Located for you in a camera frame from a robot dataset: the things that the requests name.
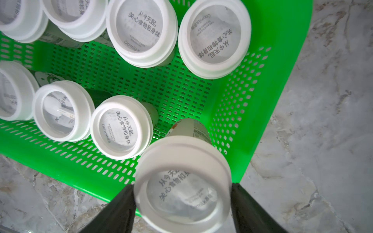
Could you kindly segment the green plastic basket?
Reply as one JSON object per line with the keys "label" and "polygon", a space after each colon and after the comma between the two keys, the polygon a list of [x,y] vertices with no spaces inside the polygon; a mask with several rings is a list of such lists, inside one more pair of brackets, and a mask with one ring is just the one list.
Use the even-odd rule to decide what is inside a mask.
{"label": "green plastic basket", "polygon": [[[238,183],[275,109],[307,37],[312,1],[244,1],[252,23],[249,49],[229,75],[206,80],[179,54],[165,67],[141,69],[99,43],[82,48],[18,43],[1,35],[1,59],[71,78],[88,89],[127,95],[158,109],[153,141],[180,119],[203,123]],[[1,121],[1,154],[105,202],[135,182],[137,159],[104,156],[91,138],[54,142],[30,121]]]}

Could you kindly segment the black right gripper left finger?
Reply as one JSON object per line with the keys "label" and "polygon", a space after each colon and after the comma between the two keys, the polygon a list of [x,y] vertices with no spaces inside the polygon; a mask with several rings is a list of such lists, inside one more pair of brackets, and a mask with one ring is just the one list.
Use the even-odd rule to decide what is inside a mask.
{"label": "black right gripper left finger", "polygon": [[134,186],[126,187],[80,232],[130,233],[136,212]]}

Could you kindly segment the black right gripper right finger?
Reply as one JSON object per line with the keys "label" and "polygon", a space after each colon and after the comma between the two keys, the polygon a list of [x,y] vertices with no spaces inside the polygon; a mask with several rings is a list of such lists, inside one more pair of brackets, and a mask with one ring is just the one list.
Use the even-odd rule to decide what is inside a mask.
{"label": "black right gripper right finger", "polygon": [[232,184],[231,209],[237,233],[286,232],[238,183]]}

